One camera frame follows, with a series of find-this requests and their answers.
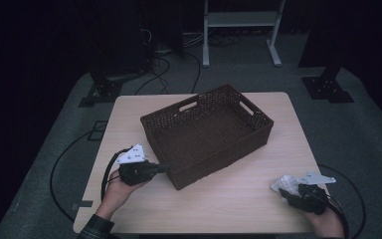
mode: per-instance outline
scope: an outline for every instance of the hand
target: hand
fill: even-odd
[[[118,170],[111,173],[109,178],[110,180],[107,184],[106,194],[95,213],[95,215],[106,220],[110,220],[113,213],[126,202],[133,191],[147,183],[142,182],[133,186],[128,186],[120,180]]]
[[[326,207],[321,215],[303,212],[303,215],[311,223],[315,236],[344,238],[343,226],[339,217],[330,208]]]

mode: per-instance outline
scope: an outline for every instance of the basket handle hole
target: basket handle hole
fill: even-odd
[[[185,111],[187,111],[187,110],[189,110],[195,106],[197,106],[197,102],[190,103],[188,105],[185,105],[185,106],[179,108],[179,112],[185,112]]]
[[[254,112],[250,108],[248,108],[247,105],[245,105],[245,103],[240,102],[240,105],[242,108],[244,108],[244,110],[246,110],[248,113],[250,113],[251,116],[254,115]]]

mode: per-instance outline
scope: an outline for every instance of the brown wicker basket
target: brown wicker basket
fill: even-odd
[[[177,190],[229,166],[268,141],[274,122],[230,85],[141,117]]]

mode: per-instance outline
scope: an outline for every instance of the table top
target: table top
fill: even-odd
[[[243,93],[275,125],[266,145],[182,190],[157,174],[135,191],[112,216],[113,233],[298,233],[310,231],[298,210],[270,185],[285,174],[318,172],[289,97],[285,93]],[[149,161],[158,162],[140,117],[193,95],[122,96],[113,107],[95,159],[74,230],[80,232],[100,204],[100,185],[112,156],[141,143]]]

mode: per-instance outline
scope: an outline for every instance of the wire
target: wire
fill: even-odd
[[[113,157],[110,159],[110,162],[109,164],[107,165],[106,167],[106,170],[104,171],[104,176],[103,176],[103,180],[101,182],[101,189],[100,189],[100,199],[101,201],[103,201],[103,198],[104,198],[104,194],[106,193],[106,185],[108,182],[110,182],[110,180],[107,180],[108,177],[109,177],[109,174],[110,174],[110,170],[111,170],[111,167],[113,166],[114,162],[116,161],[117,157],[123,153],[123,152],[128,152],[130,149],[132,149],[132,147],[130,148],[125,148],[119,152],[117,152],[116,154],[113,155]]]
[[[53,178],[54,178],[55,169],[57,168],[57,165],[58,165],[59,161],[61,160],[61,158],[64,156],[64,154],[65,154],[65,153],[66,153],[66,152],[67,152],[67,151],[68,151],[74,144],[76,144],[78,141],[80,141],[83,137],[85,137],[85,136],[89,135],[90,133],[94,132],[96,129],[101,128],[101,127],[106,127],[106,126],[107,126],[107,124],[97,126],[97,127],[95,127],[94,129],[92,129],[92,130],[90,130],[90,131],[84,133],[83,135],[81,135],[80,137],[78,137],[76,140],[74,140],[74,141],[73,141],[68,147],[66,147],[66,148],[64,149],[64,151],[59,155],[59,157],[57,158],[57,160],[56,160],[55,163],[54,163],[54,167],[52,168],[52,171],[51,171],[51,178],[50,178],[50,180],[49,180],[49,188],[50,188],[50,190],[51,190],[52,198],[53,198],[55,204],[57,205],[57,207],[60,209],[60,211],[61,211],[61,212],[62,212],[68,219],[70,219],[70,221],[72,221],[72,222],[74,222],[74,218],[73,218],[70,214],[68,214],[68,212],[66,212],[66,211],[62,208],[62,206],[61,206],[61,204],[58,202],[58,199],[57,199],[57,197],[56,197],[56,195],[55,195],[55,192],[54,192]]]
[[[341,204],[330,195],[327,195],[327,197],[330,201],[333,202],[332,204],[335,205],[339,209],[339,211],[341,211],[344,214],[343,207],[341,206]]]
[[[236,36],[236,38],[238,40],[233,40],[232,38],[225,37],[223,35],[215,35],[212,38],[210,38],[209,45],[212,46],[212,47],[226,48],[226,47],[229,47],[229,46],[232,46],[232,45],[235,45],[235,44],[241,42],[241,37],[240,36]]]
[[[184,53],[186,55],[189,55],[191,57],[193,57],[195,59],[195,61],[197,61],[197,65],[198,65],[198,74],[197,74],[197,78],[195,79],[194,81],[194,86],[192,87],[192,91],[191,91],[191,94],[194,94],[194,91],[195,91],[195,87],[197,86],[197,82],[198,80],[200,79],[200,74],[201,74],[201,68],[200,68],[200,61],[198,60],[198,58],[190,53]]]
[[[155,74],[156,76],[151,78],[150,80],[148,80],[147,82],[145,82],[144,84],[142,84],[135,92],[135,95],[138,95],[138,93],[141,91],[141,89],[143,89],[147,84],[149,84],[150,82],[160,78],[160,76],[164,75],[170,68],[170,64],[167,60],[163,59],[163,58],[158,58],[159,60],[162,60],[164,61],[166,64],[167,64],[167,68],[159,75]]]
[[[114,180],[114,179],[116,179],[116,178],[119,178],[119,177],[120,177],[120,176],[113,177],[113,178],[109,179],[107,182],[110,182],[110,181],[112,181],[112,180]]]
[[[331,204],[330,202],[327,202],[327,207],[330,208],[336,215],[337,217],[339,218],[341,224],[342,224],[342,227],[343,227],[343,233],[344,233],[344,237],[347,239],[349,238],[349,225],[348,225],[348,222],[346,220],[346,217],[345,215],[343,214],[343,212],[340,212],[333,204]]]
[[[157,59],[158,62],[159,62],[159,67],[161,66],[161,65],[160,65],[160,60],[165,61],[166,64],[169,65],[169,62],[168,62],[167,60],[165,60],[165,59],[157,58],[157,57],[156,57],[156,59]],[[169,86],[169,83],[168,83],[164,78],[162,78],[162,75],[157,74],[157,73],[154,71],[154,68],[152,69],[152,73],[153,73],[156,77],[158,77],[160,83],[163,85],[163,89],[160,90],[160,95],[163,94],[163,91],[166,93],[166,95],[169,95],[169,92],[167,91],[167,87]]]
[[[217,30],[216,28],[212,28],[212,29],[210,29],[210,31],[209,31],[209,33],[208,33],[208,36],[210,37],[210,39],[209,39],[209,45],[211,45],[211,46],[212,46],[212,44],[210,43],[211,35],[212,35],[216,30]],[[199,33],[199,36],[198,36],[198,37],[196,37],[196,38],[194,38],[194,39],[192,39],[192,40],[190,40],[190,41],[184,43],[184,48],[190,48],[191,46],[196,45],[197,43],[202,42],[202,41],[203,41],[203,36],[204,36],[203,33]]]
[[[229,10],[231,10],[231,7],[232,7],[232,3],[234,2],[234,0],[231,0],[231,2],[229,3],[229,7],[227,9],[227,12],[229,12]]]
[[[356,192],[356,194],[357,194],[357,196],[359,198],[359,201],[361,203],[361,208],[362,208],[362,221],[361,221],[361,225],[360,225],[358,231],[353,235],[352,239],[357,238],[361,234],[362,230],[364,229],[365,222],[366,222],[366,219],[367,219],[367,211],[366,211],[364,199],[362,198],[361,193],[359,192],[359,190],[355,186],[355,184],[346,175],[344,175],[343,173],[339,172],[338,170],[336,170],[336,169],[334,169],[332,167],[329,167],[329,166],[326,166],[326,165],[323,165],[323,164],[319,164],[318,166],[319,167],[327,168],[327,169],[329,169],[329,170],[339,174],[340,176],[345,178],[349,182],[349,184],[353,187],[353,189],[355,190],[355,192]]]
[[[146,33],[148,33],[148,40],[147,40],[147,43],[150,43],[150,41],[151,41],[151,32],[148,31],[147,29],[140,29],[140,31],[141,31],[141,32],[146,32]]]

